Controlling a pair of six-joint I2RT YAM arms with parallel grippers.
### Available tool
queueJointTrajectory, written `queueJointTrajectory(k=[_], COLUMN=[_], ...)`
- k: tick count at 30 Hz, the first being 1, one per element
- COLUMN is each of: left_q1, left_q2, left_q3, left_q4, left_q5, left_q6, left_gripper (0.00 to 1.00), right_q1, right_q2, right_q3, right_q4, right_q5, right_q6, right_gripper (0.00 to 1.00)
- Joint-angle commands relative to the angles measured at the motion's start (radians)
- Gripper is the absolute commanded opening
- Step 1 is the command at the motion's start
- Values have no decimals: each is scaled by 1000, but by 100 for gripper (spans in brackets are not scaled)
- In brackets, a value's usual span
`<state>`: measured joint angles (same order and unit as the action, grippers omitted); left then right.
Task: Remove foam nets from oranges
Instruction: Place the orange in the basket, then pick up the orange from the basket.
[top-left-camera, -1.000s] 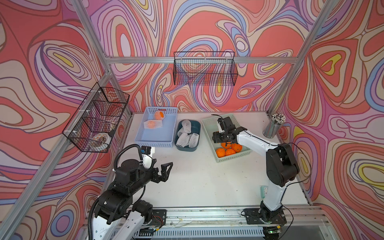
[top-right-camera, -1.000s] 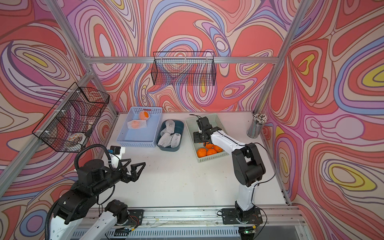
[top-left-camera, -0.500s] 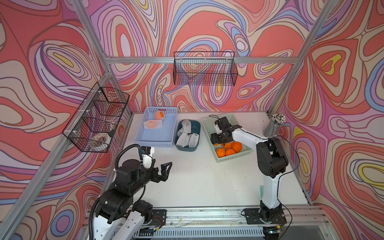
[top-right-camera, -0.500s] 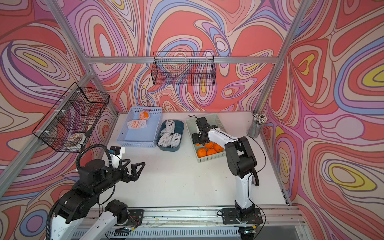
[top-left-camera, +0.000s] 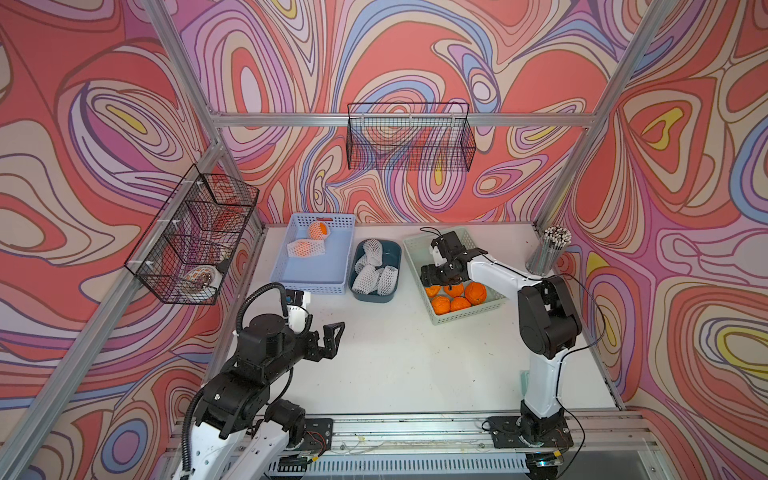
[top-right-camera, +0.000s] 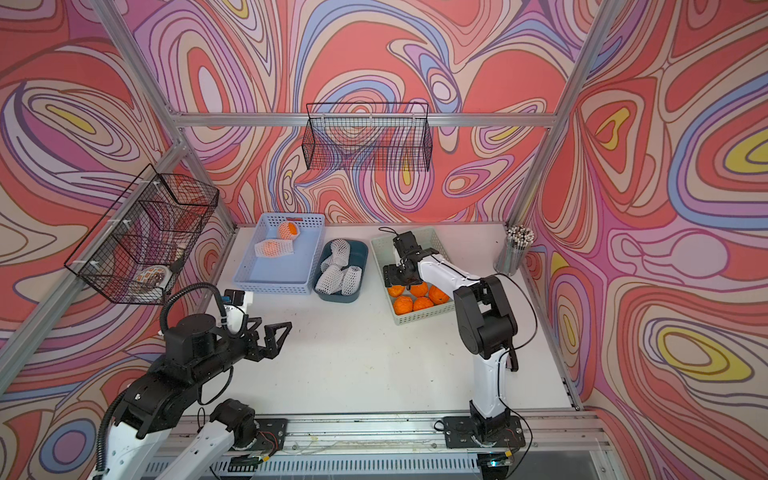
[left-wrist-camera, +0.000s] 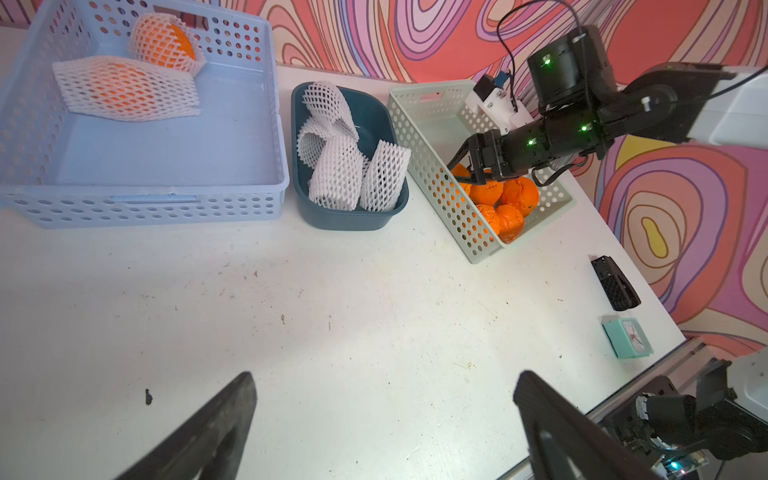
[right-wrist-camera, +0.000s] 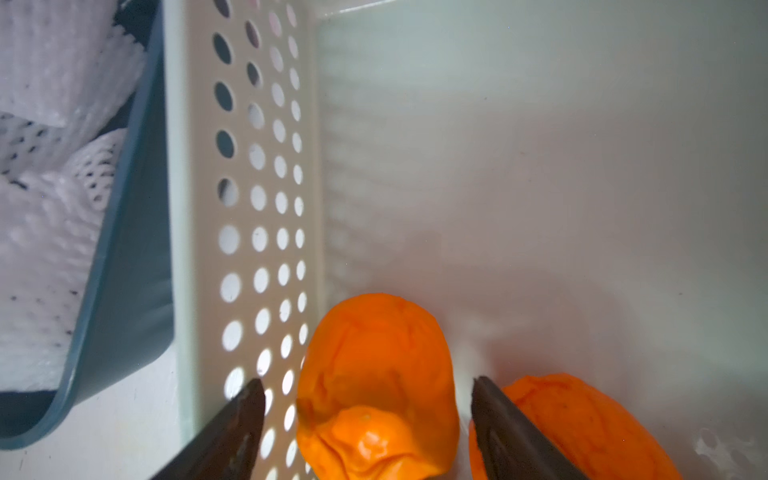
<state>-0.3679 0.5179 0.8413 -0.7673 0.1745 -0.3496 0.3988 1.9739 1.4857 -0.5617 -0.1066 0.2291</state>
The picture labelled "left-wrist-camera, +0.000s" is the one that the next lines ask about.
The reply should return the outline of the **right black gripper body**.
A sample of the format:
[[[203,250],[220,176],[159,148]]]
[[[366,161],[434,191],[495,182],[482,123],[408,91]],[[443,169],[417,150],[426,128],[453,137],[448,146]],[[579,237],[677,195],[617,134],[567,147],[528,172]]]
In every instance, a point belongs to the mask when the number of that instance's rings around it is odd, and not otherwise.
[[[475,133],[464,142],[466,183],[503,182],[548,168],[561,158],[606,153],[606,136],[594,113],[569,107],[503,134]]]

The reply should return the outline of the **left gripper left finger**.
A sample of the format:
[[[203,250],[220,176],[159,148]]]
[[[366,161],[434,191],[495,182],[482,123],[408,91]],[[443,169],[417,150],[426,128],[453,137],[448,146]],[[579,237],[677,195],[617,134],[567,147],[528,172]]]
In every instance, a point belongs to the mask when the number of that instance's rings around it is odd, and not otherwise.
[[[253,376],[236,376],[121,479],[234,479],[257,405]]]

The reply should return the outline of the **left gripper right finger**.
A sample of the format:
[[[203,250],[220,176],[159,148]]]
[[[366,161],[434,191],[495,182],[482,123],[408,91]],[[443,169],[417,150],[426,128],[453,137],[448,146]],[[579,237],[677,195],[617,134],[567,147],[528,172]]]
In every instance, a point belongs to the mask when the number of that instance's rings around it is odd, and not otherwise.
[[[658,476],[526,370],[513,395],[537,479],[656,479]]]

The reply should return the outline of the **white foam net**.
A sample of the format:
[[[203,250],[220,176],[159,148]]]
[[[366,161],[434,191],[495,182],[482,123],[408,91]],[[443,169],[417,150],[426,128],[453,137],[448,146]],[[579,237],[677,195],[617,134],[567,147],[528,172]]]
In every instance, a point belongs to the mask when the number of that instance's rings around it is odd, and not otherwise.
[[[302,95],[302,100],[311,116],[330,133],[344,135],[354,141],[359,140],[351,109],[335,84],[327,81],[310,83]]]
[[[411,159],[410,149],[380,140],[372,160],[365,169],[360,206],[372,212],[388,212],[395,208],[404,185]]]
[[[361,194],[365,159],[353,139],[330,138],[309,182],[309,200],[330,210],[354,211]]]
[[[335,133],[331,127],[310,116],[297,135],[296,147],[299,160],[307,167],[315,169],[327,141],[334,136]]]

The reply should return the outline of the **long netted orange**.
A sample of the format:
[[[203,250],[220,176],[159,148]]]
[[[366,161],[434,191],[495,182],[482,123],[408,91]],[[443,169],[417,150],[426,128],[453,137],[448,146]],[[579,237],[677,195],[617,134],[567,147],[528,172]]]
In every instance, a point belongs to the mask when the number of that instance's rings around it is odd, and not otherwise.
[[[67,109],[122,122],[201,114],[193,77],[151,63],[91,56],[52,64]]]

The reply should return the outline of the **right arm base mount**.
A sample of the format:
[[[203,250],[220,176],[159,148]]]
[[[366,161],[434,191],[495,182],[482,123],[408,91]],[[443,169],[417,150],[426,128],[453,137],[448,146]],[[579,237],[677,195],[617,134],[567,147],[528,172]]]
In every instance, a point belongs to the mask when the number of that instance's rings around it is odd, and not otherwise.
[[[767,451],[767,355],[716,360],[682,394],[657,377],[599,424],[663,479],[694,479],[708,455],[721,462]]]

